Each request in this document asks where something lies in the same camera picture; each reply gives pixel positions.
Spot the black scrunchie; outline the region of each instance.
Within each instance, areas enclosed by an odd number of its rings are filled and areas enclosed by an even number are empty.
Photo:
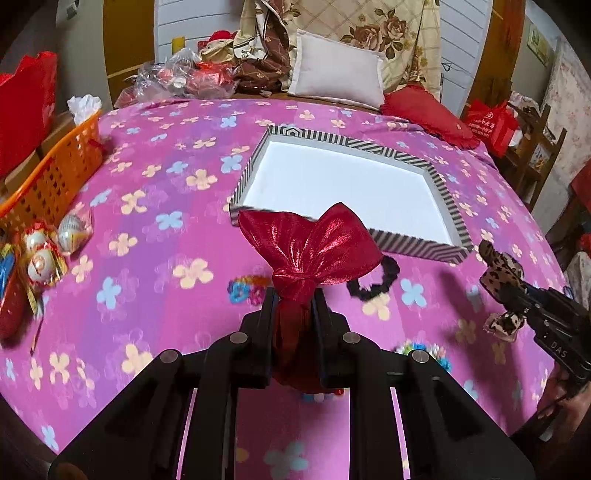
[[[400,273],[400,267],[396,260],[392,257],[384,255],[382,257],[382,261],[380,262],[382,268],[384,269],[384,276],[382,277],[382,283],[372,283],[369,290],[367,288],[361,288],[359,286],[359,279],[356,278],[354,280],[349,280],[347,282],[347,290],[349,290],[349,294],[352,297],[357,297],[361,301],[370,301],[371,299],[377,297],[381,293],[386,293],[390,290],[392,283],[394,280],[398,278],[398,274]]]

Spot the box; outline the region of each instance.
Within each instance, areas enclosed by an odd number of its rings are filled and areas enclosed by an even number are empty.
[[[430,162],[372,142],[270,126],[230,201],[242,209],[294,212],[317,219],[343,202],[380,249],[449,263],[473,244],[445,182]]]
[[[69,132],[74,130],[76,124],[74,123],[74,117],[70,112],[60,113],[53,118],[53,124],[51,131],[45,137],[45,140],[41,142],[41,145],[37,148],[39,157],[44,159],[49,151],[58,143],[62,138]]]
[[[35,167],[39,165],[41,158],[36,151],[31,153],[24,161],[22,161],[14,170],[12,170],[4,178],[4,185],[10,195],[15,193],[27,179],[27,177],[33,173]]]

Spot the silver bolt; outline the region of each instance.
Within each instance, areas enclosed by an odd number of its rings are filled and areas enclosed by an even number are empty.
[[[160,354],[160,361],[164,364],[171,364],[178,358],[178,352],[175,350],[165,350]]]
[[[244,332],[234,332],[230,335],[230,341],[232,343],[240,344],[248,340],[248,335]]]
[[[343,341],[345,343],[351,343],[354,345],[354,344],[359,343],[361,341],[361,337],[359,336],[358,333],[347,332],[343,335]]]
[[[425,350],[415,350],[413,352],[413,360],[420,364],[426,364],[429,361],[429,354]]]

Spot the red satin bow scrunchie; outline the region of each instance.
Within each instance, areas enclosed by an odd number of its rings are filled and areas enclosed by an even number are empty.
[[[273,286],[281,297],[273,334],[275,379],[305,393],[324,391],[316,374],[314,337],[308,335],[314,290],[372,271],[382,259],[378,246],[343,203],[317,222],[290,212],[243,210],[238,225],[273,269]]]

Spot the purple bedsheet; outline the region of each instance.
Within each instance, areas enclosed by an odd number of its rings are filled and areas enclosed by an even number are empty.
[[[75,210],[92,206],[95,234],[70,273],[44,294],[46,319],[34,357],[33,328],[0,351],[0,393],[59,452],[152,358],[167,348],[208,347],[256,309],[232,304],[228,281],[269,268],[230,225],[228,198],[270,123],[371,140],[430,160],[452,192],[475,244],[494,241],[526,280],[561,287],[552,251],[482,144],[459,151],[401,119],[304,102],[226,100],[136,105],[100,121],[115,152]],[[392,214],[404,205],[392,205]],[[325,288],[330,307],[382,348],[406,339],[444,347],[452,375],[505,430],[535,410],[551,359],[525,327],[509,345],[482,331],[501,312],[479,284],[477,253],[461,265],[394,255],[389,294],[362,304],[345,285]],[[381,281],[381,271],[362,284]],[[308,399],[273,384],[239,399],[238,478],[348,477],[349,402]]]

